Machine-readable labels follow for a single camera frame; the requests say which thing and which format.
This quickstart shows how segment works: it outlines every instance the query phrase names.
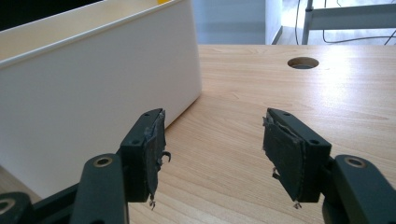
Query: black cable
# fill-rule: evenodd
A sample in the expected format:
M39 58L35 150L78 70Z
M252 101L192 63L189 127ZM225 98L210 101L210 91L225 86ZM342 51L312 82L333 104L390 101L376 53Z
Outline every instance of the black cable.
M393 34L389 37L389 39L387 40L387 42L385 42L385 44L384 45L387 45L388 44L388 42L393 38L393 37L396 37L396 36L394 36L396 34L396 30L393 32Z
M295 24L295 26L294 26L294 35L296 36L296 43L297 43L297 45L299 45L299 44L298 44L298 38L297 38L297 21L298 21L298 10L300 9L300 2L301 2L301 0L298 0L298 3L297 3L296 24Z
M325 7L325 8L327 7L327 0L324 0L324 7ZM322 31L322 38L323 38L323 41L324 41L325 43L327 43L327 44L339 44L339 43L345 43L345 42L356 41L356 40L364 40L364 39L388 38L387 42L384 44L384 45L387 45L388 42L389 42L392 38L395 38L395 37L396 37L396 36L394 36L395 33L396 33L396 30L395 30L395 32L393 32L393 34L392 34L391 36L388 36L388 35L385 35L385 36L379 35L379 36L368 36L368 37L353 38L353 39L338 40L338 41L328 41L328 40L326 40L326 38L324 37L324 32L325 32L325 30Z

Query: mounting hole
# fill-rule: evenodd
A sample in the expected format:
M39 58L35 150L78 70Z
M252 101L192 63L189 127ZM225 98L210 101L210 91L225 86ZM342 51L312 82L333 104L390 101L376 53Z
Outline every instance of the mounting hole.
M311 69L318 65L318 60L308 57L293 58L288 61L288 66L295 69Z
M0 215L3 215L4 213L6 213L14 205L15 205L15 200L12 198L0 200Z
M101 157L99 159L97 159L93 165L96 167L105 167L108 166L111 162L113 162L113 159L111 159L110 157Z
M309 142L312 143L312 144L314 144L314 145L319 144L319 141L318 141L318 140L309 140Z
M354 157L346 157L345 158L346 164L351 165L356 168L364 168L366 167L366 162L359 158L354 158Z

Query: yellow object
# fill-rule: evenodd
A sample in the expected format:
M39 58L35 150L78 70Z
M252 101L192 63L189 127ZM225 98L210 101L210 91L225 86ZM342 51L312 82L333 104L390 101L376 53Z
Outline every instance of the yellow object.
M169 2L170 0L157 0L157 2L158 2L158 4L160 5L160 4L163 4L163 3L165 3L165 2Z

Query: wooden desk surface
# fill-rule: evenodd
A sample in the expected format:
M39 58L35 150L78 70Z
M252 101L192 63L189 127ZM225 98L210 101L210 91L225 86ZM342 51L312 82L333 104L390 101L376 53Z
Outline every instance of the wooden desk surface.
M310 70L294 57L319 61ZM262 151L267 107L289 111L332 143L332 156L374 163L396 187L396 47L200 46L201 97L166 131L172 161L157 206L135 223L323 223L320 203L293 202Z

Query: white plastic bin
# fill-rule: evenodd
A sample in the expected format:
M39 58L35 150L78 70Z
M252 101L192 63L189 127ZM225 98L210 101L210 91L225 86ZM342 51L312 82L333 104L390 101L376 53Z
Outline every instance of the white plastic bin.
M200 94L191 0L106 0L0 32L0 165L41 197L139 116Z

